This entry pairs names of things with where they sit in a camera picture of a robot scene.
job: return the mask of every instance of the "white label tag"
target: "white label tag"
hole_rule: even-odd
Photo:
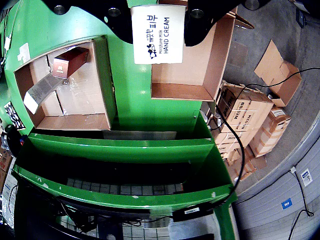
[[[278,117],[280,115],[286,115],[285,112],[281,109],[271,110],[271,112],[273,113],[274,117]]]
[[[131,8],[135,64],[182,63],[185,12],[179,5]]]
[[[192,208],[192,209],[184,211],[184,214],[191,214],[191,213],[195,213],[195,212],[199,212],[199,211],[200,211],[200,209],[198,207],[196,207],[196,208]]]
[[[23,63],[26,63],[29,61],[30,58],[30,52],[29,52],[29,44],[26,42],[19,48],[20,54],[17,56],[18,61],[23,61]]]
[[[301,173],[301,178],[303,180],[304,186],[308,186],[313,180],[309,171],[309,168],[307,168],[303,173]]]

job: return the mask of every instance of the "concrete floor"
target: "concrete floor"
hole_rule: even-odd
[[[255,29],[235,28],[223,79],[233,84],[265,84],[255,73],[267,46],[272,39],[282,57],[300,70],[320,67],[320,26],[309,24],[300,28],[296,22],[296,7],[288,0],[272,0],[256,11],[238,7],[238,14],[255,26]],[[257,170],[240,182],[238,195],[263,180],[295,150],[320,110],[320,70],[301,74],[302,82],[284,108],[291,122],[272,152],[266,154],[267,167]]]

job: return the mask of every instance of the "electrical cord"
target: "electrical cord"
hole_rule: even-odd
[[[226,203],[227,200],[232,196],[232,194],[236,191],[236,189],[238,187],[238,184],[239,184],[240,179],[242,177],[242,173],[244,172],[244,168],[245,168],[245,148],[244,148],[239,136],[237,135],[237,133],[233,130],[233,128],[229,125],[229,123],[224,118],[224,116],[223,116],[221,110],[219,109],[218,105],[215,105],[215,107],[216,107],[216,110],[217,110],[218,114],[220,114],[222,120],[224,121],[225,125],[229,128],[229,130],[233,133],[233,135],[237,139],[237,141],[238,141],[238,143],[240,145],[240,148],[241,148],[241,153],[242,153],[242,163],[241,163],[241,169],[240,169],[239,177],[238,177],[237,181],[235,182],[235,185],[231,189],[230,193],[228,194],[228,196],[226,196],[225,199],[220,200],[220,201],[215,203],[216,207],[218,207],[218,206],[221,206],[222,204]]]
[[[289,235],[288,240],[291,239],[292,233],[294,232],[294,229],[295,229],[295,226],[296,226],[296,224],[297,224],[297,221],[298,221],[298,219],[299,219],[299,217],[300,217],[300,214],[303,213],[303,212],[308,212],[308,211],[305,210],[305,209],[302,209],[302,210],[299,212],[298,217],[297,217],[296,220],[294,221],[294,224],[293,224],[293,226],[292,226],[292,228],[291,228],[291,231],[290,231],[290,235]]]
[[[304,159],[304,157],[309,153],[309,151],[313,148],[313,146],[317,143],[317,141],[320,139],[320,136],[317,138],[317,140],[314,141],[314,143],[312,144],[312,146],[309,148],[309,150],[303,155],[303,157],[296,163],[296,165],[294,167],[297,167],[297,165],[302,161],[302,159]],[[237,202],[236,205],[238,204],[242,204],[252,198],[254,198],[255,196],[257,196],[258,194],[260,194],[261,192],[263,192],[264,190],[266,190],[267,188],[271,187],[273,184],[275,184],[280,178],[282,178],[284,175],[290,173],[290,171],[285,172],[284,174],[282,174],[281,176],[279,176],[273,183],[269,184],[268,186],[266,186],[264,189],[260,190],[259,192],[255,193],[254,195],[252,195],[251,197]]]
[[[15,185],[15,186],[11,189],[10,196],[9,196],[9,202],[8,202],[9,212],[11,213],[12,217],[14,217],[15,215],[11,212],[11,209],[10,209],[10,201],[11,201],[12,192],[14,191],[14,189],[15,189],[16,187],[18,187],[18,184]]]
[[[292,236],[292,234],[293,234],[293,232],[294,232],[295,226],[296,226],[296,224],[297,224],[297,222],[298,222],[298,219],[299,219],[301,213],[306,212],[306,214],[307,214],[308,217],[313,217],[313,216],[315,215],[312,211],[309,211],[308,208],[307,208],[307,203],[306,203],[305,194],[304,194],[304,191],[303,191],[303,189],[302,189],[302,185],[301,185],[301,183],[300,183],[300,180],[299,180],[299,178],[298,178],[298,175],[297,175],[297,172],[296,172],[296,171],[294,172],[294,176],[295,176],[296,180],[297,180],[298,183],[299,183],[299,187],[300,187],[300,190],[301,190],[301,193],[302,193],[302,198],[303,198],[304,209],[302,209],[302,210],[299,212],[298,216],[296,217],[296,219],[295,219],[295,221],[294,221],[294,224],[293,224],[293,226],[291,227],[288,240],[291,239],[291,236]]]
[[[301,193],[302,193],[303,204],[304,204],[304,209],[306,210],[306,214],[308,215],[308,217],[313,217],[313,216],[314,216],[314,213],[308,211],[307,203],[306,203],[306,197],[305,197],[304,191],[303,191],[303,189],[302,189],[302,186],[301,186],[301,183],[300,183],[300,181],[299,181],[299,178],[298,178],[298,175],[297,175],[297,172],[296,172],[296,171],[294,172],[294,175],[295,175],[296,180],[297,180],[298,183],[299,183],[299,187],[300,187],[300,190],[301,190]]]
[[[293,74],[291,74],[290,76],[288,76],[285,80],[282,80],[281,82],[278,82],[278,83],[275,83],[275,84],[271,84],[271,85],[261,85],[261,84],[257,84],[257,83],[249,83],[247,85],[245,85],[240,93],[238,94],[238,96],[236,97],[235,94],[233,92],[231,92],[233,94],[233,96],[235,97],[235,101],[237,101],[241,95],[241,93],[246,89],[248,88],[249,86],[259,86],[259,87],[262,87],[262,88],[271,88],[271,87],[274,87],[274,86],[277,86],[277,85],[280,85],[280,84],[283,84],[284,82],[286,82],[287,80],[289,80],[291,77],[293,77],[294,75],[296,74],[299,74],[299,73],[303,73],[303,72],[306,72],[306,71],[309,71],[309,70],[320,70],[320,67],[310,67],[310,68],[306,68],[304,70],[300,70],[300,71],[297,71]]]

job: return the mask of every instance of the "green machine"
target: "green machine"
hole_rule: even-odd
[[[155,3],[128,0],[129,7]],[[5,33],[4,21],[0,24],[1,37],[10,34],[17,7],[8,15]],[[111,130],[175,132],[174,139],[108,139],[102,130],[35,128],[16,81],[15,71],[24,64],[17,58],[22,54],[21,46],[28,44],[32,60],[59,46],[95,36],[107,39],[116,102]],[[56,15],[40,0],[23,1],[0,80],[2,124],[12,124],[4,109],[11,102],[25,126],[19,132],[27,135],[13,174],[53,198],[120,213],[141,211],[148,219],[212,204],[222,239],[235,239],[229,208],[237,197],[233,193],[226,203],[215,205],[229,195],[233,183],[200,114],[202,102],[152,99],[150,81],[151,65],[134,64],[133,45],[119,39],[91,14],[71,7],[66,14]],[[76,187],[76,181],[90,183],[91,188]],[[93,190],[96,184],[99,189],[108,185],[109,192]],[[110,186],[116,186],[117,192]],[[123,192],[123,186],[129,193]],[[153,193],[144,194],[144,186],[151,186]],[[175,190],[168,193],[168,186]]]

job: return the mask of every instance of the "bolt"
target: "bolt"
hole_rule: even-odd
[[[108,10],[108,14],[110,17],[118,17],[121,14],[121,11],[118,8],[111,7]]]
[[[63,15],[63,14],[66,13],[65,7],[61,6],[61,5],[55,6],[53,11],[54,11],[55,14],[58,14],[58,15]]]
[[[191,17],[194,19],[201,19],[205,15],[204,11],[200,9],[193,9],[190,13]]]

